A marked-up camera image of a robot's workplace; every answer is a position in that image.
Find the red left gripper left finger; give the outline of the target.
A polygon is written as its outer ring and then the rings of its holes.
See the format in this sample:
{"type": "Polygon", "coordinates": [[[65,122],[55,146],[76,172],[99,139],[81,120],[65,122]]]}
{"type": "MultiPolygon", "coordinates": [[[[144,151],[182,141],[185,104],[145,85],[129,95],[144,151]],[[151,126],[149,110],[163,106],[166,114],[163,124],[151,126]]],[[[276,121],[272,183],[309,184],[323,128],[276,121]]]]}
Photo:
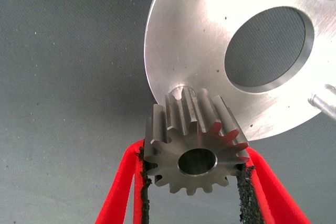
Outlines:
{"type": "Polygon", "coordinates": [[[124,152],[95,223],[124,223],[131,185],[134,185],[133,223],[149,223],[151,184],[145,169],[144,140],[139,140],[124,152]]]}

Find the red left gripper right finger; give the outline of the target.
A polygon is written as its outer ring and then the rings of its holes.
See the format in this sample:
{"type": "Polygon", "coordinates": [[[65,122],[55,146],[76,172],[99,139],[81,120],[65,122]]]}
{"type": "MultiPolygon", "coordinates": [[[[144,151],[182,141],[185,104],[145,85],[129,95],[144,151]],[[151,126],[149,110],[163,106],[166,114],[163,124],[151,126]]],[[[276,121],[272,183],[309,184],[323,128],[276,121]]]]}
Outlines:
{"type": "Polygon", "coordinates": [[[310,223],[265,159],[250,147],[247,153],[237,176],[240,222],[310,223]]]}

